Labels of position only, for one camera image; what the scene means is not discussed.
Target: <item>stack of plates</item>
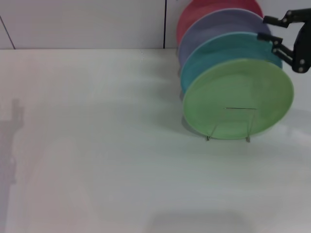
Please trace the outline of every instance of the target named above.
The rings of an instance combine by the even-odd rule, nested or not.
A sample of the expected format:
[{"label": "stack of plates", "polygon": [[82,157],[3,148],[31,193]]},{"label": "stack of plates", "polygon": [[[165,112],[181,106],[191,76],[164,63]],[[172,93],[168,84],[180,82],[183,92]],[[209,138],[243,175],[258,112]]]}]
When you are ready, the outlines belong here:
[{"label": "stack of plates", "polygon": [[294,89],[271,53],[255,0],[193,0],[177,27],[184,116],[198,132],[239,139],[276,124]]}]

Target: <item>red plate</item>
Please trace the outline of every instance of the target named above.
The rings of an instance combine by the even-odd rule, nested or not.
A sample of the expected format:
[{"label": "red plate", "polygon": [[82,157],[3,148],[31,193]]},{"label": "red plate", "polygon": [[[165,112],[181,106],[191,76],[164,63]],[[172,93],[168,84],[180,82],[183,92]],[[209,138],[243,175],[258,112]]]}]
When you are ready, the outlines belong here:
[{"label": "red plate", "polygon": [[182,37],[193,23],[207,14],[225,8],[242,8],[263,17],[262,10],[255,0],[192,0],[178,21],[178,44],[180,44]]}]

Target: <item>white wall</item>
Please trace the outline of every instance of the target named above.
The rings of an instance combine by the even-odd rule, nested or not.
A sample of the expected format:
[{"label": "white wall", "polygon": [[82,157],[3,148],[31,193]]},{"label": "white wall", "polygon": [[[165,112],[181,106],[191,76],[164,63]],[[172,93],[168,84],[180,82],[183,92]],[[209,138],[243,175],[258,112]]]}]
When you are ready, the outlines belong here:
[{"label": "white wall", "polygon": [[[176,26],[184,8],[191,0],[168,0],[167,11],[167,30],[166,30],[166,47],[175,48],[176,42]],[[258,0],[264,15],[284,17],[288,10],[311,8],[310,0]],[[288,29],[271,26],[272,32],[278,37],[284,38],[286,46],[292,46],[299,32],[301,24],[290,25]]]},{"label": "white wall", "polygon": [[12,49],[11,42],[5,32],[5,29],[0,22],[0,49],[1,50],[7,50],[7,49]]},{"label": "white wall", "polygon": [[162,48],[165,1],[1,0],[17,49]]}]

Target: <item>white table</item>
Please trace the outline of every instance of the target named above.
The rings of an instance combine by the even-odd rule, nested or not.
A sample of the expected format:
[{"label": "white table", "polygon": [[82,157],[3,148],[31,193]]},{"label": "white table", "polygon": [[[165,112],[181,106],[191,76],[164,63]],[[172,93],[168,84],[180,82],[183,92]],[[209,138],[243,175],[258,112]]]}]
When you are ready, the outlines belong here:
[{"label": "white table", "polygon": [[0,51],[0,233],[309,233],[311,79],[285,70],[279,124],[206,142],[175,50]]}]

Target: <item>tile grout line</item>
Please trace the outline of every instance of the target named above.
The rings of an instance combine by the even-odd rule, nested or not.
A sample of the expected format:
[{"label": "tile grout line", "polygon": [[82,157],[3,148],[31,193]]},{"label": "tile grout line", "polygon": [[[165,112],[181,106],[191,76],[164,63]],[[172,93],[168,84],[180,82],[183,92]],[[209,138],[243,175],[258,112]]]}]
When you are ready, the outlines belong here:
[{"label": "tile grout line", "polygon": [[6,26],[4,25],[4,22],[3,22],[3,20],[2,20],[2,17],[1,17],[1,16],[0,16],[0,21],[1,21],[1,23],[2,23],[3,27],[4,27],[5,31],[6,31],[7,36],[9,37],[9,40],[10,40],[10,42],[11,42],[11,45],[13,46],[13,49],[15,49],[15,46],[14,46],[14,44],[13,44],[13,41],[12,41],[12,39],[11,39],[10,35],[9,35],[8,30],[6,29]]},{"label": "tile grout line", "polygon": [[163,48],[165,49],[167,0],[165,0]]}]

